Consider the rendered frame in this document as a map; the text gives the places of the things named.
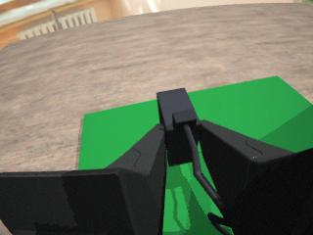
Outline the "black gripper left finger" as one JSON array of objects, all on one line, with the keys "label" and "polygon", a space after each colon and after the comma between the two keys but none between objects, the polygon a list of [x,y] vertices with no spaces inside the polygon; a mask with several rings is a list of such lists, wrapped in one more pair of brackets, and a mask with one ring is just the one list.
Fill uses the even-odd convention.
[{"label": "black gripper left finger", "polygon": [[101,169],[0,172],[0,219],[16,230],[163,235],[164,124]]}]

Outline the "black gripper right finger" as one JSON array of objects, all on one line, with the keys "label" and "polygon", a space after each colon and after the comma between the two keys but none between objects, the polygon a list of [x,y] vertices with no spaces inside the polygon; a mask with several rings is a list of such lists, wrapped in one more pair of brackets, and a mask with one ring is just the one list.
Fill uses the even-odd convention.
[{"label": "black gripper right finger", "polygon": [[199,144],[235,235],[302,235],[313,218],[313,148],[290,152],[200,120]]}]

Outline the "green circuit board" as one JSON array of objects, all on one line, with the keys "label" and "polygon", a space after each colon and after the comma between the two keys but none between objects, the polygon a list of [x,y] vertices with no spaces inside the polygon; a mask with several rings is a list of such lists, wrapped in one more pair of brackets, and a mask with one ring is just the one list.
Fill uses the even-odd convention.
[{"label": "green circuit board", "polygon": [[[278,75],[189,93],[199,120],[215,122],[271,146],[313,148],[313,105]],[[157,99],[85,114],[78,169],[101,169],[160,124]],[[163,235],[223,235],[209,212],[222,216],[193,176],[192,162],[169,165]]]}]

